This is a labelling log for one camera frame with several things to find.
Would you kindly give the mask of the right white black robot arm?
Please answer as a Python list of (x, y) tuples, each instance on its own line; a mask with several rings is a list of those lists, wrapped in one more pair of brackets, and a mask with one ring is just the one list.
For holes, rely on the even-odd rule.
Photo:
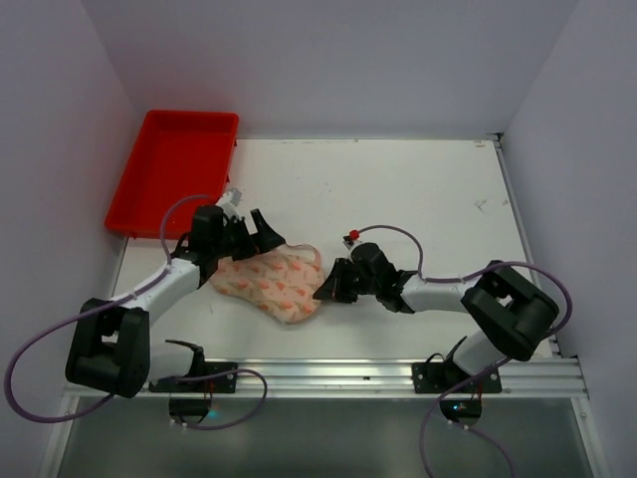
[(338, 258), (314, 292), (319, 301), (351, 304), (373, 296), (393, 313), (466, 313), (479, 327), (459, 340), (423, 378), (451, 388), (504, 359), (527, 361), (557, 319), (554, 299), (517, 271), (522, 262), (492, 261), (469, 278), (422, 278), (396, 268), (375, 243), (357, 243)]

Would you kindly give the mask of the peach floral mesh laundry bag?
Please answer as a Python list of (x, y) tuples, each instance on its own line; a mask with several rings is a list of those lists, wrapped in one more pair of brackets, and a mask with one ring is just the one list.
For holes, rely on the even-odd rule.
[(285, 244), (243, 260), (223, 259), (209, 280), (219, 294), (251, 304), (283, 325), (316, 313), (314, 293), (324, 283), (322, 258), (311, 244)]

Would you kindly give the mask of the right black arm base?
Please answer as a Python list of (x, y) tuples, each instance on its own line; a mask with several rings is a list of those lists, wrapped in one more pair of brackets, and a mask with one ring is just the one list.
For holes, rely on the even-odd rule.
[(487, 394), (503, 391), (499, 371), (489, 371), (474, 378), (456, 366), (450, 357), (432, 354), (411, 365), (411, 379), (416, 394), (432, 394), (434, 402), (425, 414), (428, 421), (436, 412), (465, 428), (476, 425), (483, 414)]

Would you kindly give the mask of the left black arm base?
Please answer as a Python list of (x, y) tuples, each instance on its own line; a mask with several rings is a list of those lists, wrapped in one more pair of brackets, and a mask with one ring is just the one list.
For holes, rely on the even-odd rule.
[(167, 340), (151, 348), (147, 389), (153, 393), (199, 394), (194, 399), (170, 398), (168, 413), (182, 427), (201, 425), (213, 410), (215, 392), (235, 392), (237, 368), (235, 361), (209, 361), (201, 346)]

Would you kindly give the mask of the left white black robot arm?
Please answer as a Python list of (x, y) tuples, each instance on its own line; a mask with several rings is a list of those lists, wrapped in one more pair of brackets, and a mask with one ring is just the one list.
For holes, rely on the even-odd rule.
[(128, 294), (90, 299), (81, 308), (65, 376), (74, 384), (136, 396), (148, 382), (196, 383), (206, 378), (205, 354), (194, 344), (168, 340), (155, 348), (150, 329), (186, 296), (198, 291), (226, 258), (244, 260), (285, 245), (262, 213), (251, 212), (256, 230), (217, 205), (195, 209), (165, 264)]

